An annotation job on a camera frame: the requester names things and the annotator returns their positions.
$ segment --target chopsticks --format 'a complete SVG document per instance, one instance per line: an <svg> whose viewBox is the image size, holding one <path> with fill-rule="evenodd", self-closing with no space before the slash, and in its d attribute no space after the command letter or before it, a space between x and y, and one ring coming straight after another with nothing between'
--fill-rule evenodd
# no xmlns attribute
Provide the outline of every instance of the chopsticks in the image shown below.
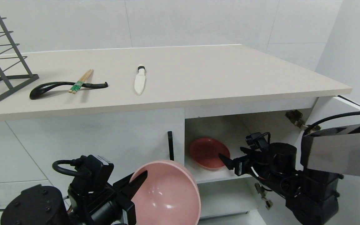
<svg viewBox="0 0 360 225"><path fill-rule="evenodd" d="M81 86L84 84L85 81L93 74L94 70L88 70L80 79L70 88L68 91L69 93L76 94L77 91L80 90Z"/></svg>

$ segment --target cabinet hinge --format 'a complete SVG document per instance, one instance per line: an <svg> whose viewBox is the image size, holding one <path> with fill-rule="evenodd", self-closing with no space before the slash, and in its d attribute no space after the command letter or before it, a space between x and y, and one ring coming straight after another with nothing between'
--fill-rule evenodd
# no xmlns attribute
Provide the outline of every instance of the cabinet hinge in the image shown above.
<svg viewBox="0 0 360 225"><path fill-rule="evenodd" d="M286 117L288 118L289 121L291 121L291 123L293 123L296 127L300 128L302 130L306 130L306 128L308 127L305 124L305 121L303 121L303 119L302 119L303 114L298 110L287 111ZM316 125L314 128L312 128L309 131L309 133L313 133L318 130L320 130L320 126Z"/></svg>
<svg viewBox="0 0 360 225"><path fill-rule="evenodd" d="M265 206L269 210L273 206L273 202L266 198L266 193L263 187L259 183L255 183L256 192L260 195L260 198L265 201Z"/></svg>

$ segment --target knife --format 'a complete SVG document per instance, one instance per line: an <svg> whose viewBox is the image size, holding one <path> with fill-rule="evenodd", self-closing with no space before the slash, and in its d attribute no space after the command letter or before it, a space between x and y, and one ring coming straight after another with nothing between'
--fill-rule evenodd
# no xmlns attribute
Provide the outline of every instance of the knife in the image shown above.
<svg viewBox="0 0 360 225"><path fill-rule="evenodd" d="M140 64L137 70L138 74L134 79L134 90L138 95L141 95L144 91L145 86L145 67Z"/></svg>

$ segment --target black ladle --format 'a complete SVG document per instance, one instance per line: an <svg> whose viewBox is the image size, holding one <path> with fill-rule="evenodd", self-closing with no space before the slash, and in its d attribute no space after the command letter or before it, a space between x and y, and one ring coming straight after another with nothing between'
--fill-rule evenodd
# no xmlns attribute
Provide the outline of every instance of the black ladle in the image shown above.
<svg viewBox="0 0 360 225"><path fill-rule="evenodd" d="M29 97L31 100L37 99L45 92L47 92L53 88L56 88L58 86L61 86L61 85L74 85L74 82L61 81L61 82L50 82L50 83L40 84L30 92ZM108 83L105 82L104 84L83 84L82 87L93 88L93 89L107 88Z"/></svg>

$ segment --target countertop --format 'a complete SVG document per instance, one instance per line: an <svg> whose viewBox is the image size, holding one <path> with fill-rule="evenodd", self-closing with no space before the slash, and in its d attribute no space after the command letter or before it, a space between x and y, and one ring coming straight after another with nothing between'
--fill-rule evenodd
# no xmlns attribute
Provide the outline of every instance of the countertop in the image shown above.
<svg viewBox="0 0 360 225"><path fill-rule="evenodd" d="M340 82L243 45L24 55L28 56L26 62L32 73L40 78L0 102L0 120L334 96L349 94L352 90ZM140 96L134 91L139 64L146 68L146 86ZM20 68L15 66L8 71L23 74ZM109 87L82 88L74 95L67 93L70 86L61 86L43 98L29 99L30 91L37 85L76 82L89 69L94 69L94 74L87 83L107 82Z"/></svg>

